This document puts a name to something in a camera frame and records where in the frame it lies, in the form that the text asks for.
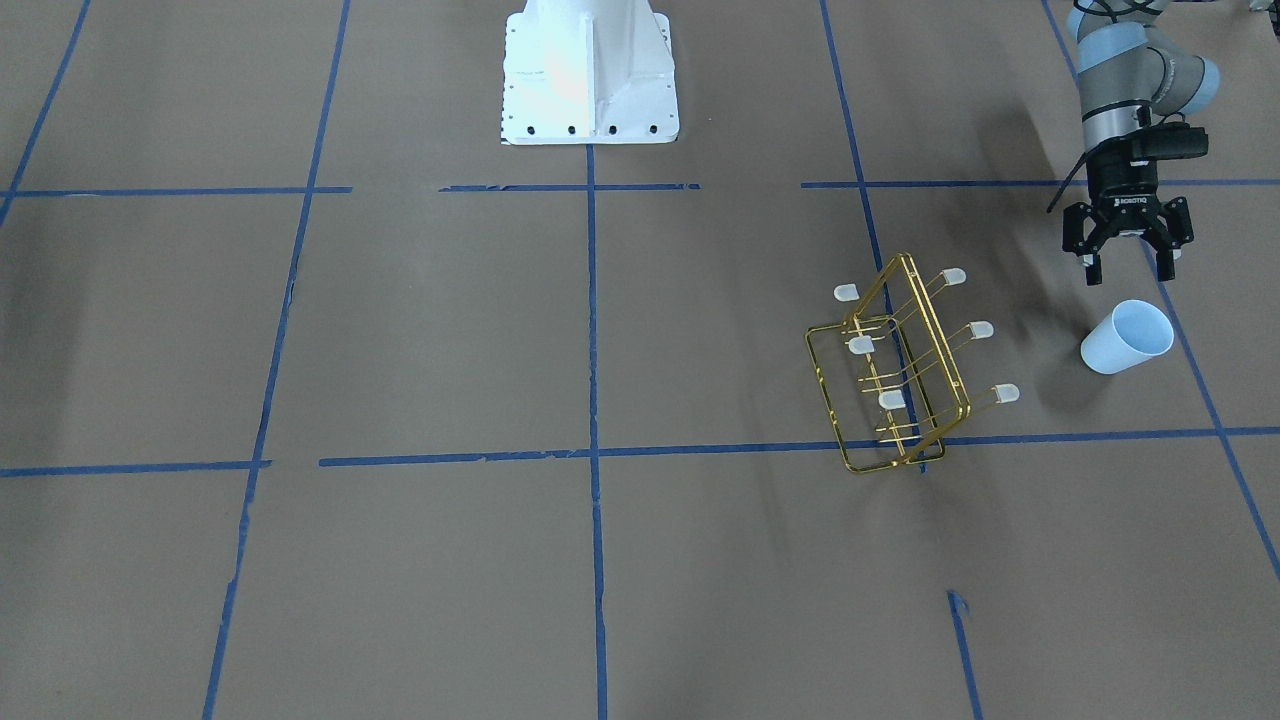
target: cup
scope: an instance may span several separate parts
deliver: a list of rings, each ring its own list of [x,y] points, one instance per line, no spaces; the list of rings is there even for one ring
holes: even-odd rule
[[[1092,370],[1114,375],[1164,355],[1172,346],[1174,325],[1158,307],[1125,300],[1084,338],[1080,357]]]

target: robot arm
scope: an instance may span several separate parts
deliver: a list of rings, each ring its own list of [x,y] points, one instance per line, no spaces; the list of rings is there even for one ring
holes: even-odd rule
[[[1207,106],[1220,76],[1212,61],[1184,53],[1152,26],[1169,3],[1075,0],[1068,22],[1080,54],[1080,165],[1087,167],[1089,202],[1066,208],[1062,250],[1080,258],[1088,284],[1102,282],[1100,251],[1112,237],[1151,245],[1161,281],[1174,278],[1174,260],[1194,240],[1187,199],[1157,199],[1156,163],[1208,152],[1203,128],[1169,117]],[[1153,123],[1155,117],[1162,119]],[[1093,222],[1088,236],[1085,219]]]

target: white mounting plate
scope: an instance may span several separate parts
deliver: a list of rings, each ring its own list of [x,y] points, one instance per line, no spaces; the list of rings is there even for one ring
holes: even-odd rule
[[[662,13],[653,15],[667,53],[671,53],[671,20]],[[636,145],[676,140],[680,113],[675,77],[634,77],[613,97],[600,100],[596,129],[591,132],[588,129],[590,109],[576,106],[552,90],[536,33],[521,32],[522,17],[524,13],[515,13],[507,18],[507,56],[502,64],[503,143]]]

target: gray surface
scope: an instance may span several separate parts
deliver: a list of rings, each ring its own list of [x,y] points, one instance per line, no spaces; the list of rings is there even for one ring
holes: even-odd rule
[[[829,4],[867,179],[1051,181],[1079,154],[1042,5]],[[79,10],[10,5],[5,188]],[[681,140],[594,154],[599,183],[701,190],[438,192],[581,184],[588,154],[498,143],[520,3],[387,0],[353,3],[324,137],[317,182],[351,195],[13,204],[0,716],[193,717],[212,669],[219,719],[593,717],[600,632],[616,720],[966,717],[948,589],[988,719],[1268,716],[1280,584],[1189,357],[1100,378],[1075,356],[1119,300],[1162,304],[1135,243],[1087,288],[1051,188],[870,188],[882,256],[969,270],[942,315],[997,328],[970,386],[1024,395],[927,474],[849,475],[801,345],[832,284],[874,274],[859,191],[800,188],[855,178],[822,5],[655,5]],[[339,6],[99,0],[22,190],[305,184]],[[1280,47],[1243,6],[1162,20],[1225,78],[1211,155],[1164,177],[1277,174]],[[1276,192],[1165,190],[1199,236],[1167,291],[1221,423],[1268,433],[1230,447],[1272,536]],[[260,473],[137,474],[243,465],[260,428]],[[1115,434],[1149,430],[1198,437]],[[547,450],[579,457],[527,460]],[[474,452],[509,461],[317,462]]]

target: blue plastic cup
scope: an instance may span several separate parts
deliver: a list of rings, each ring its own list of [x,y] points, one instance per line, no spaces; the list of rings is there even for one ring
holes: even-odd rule
[[[1169,352],[1174,325],[1158,307],[1125,300],[1080,343],[1080,357],[1092,370],[1114,375]]]

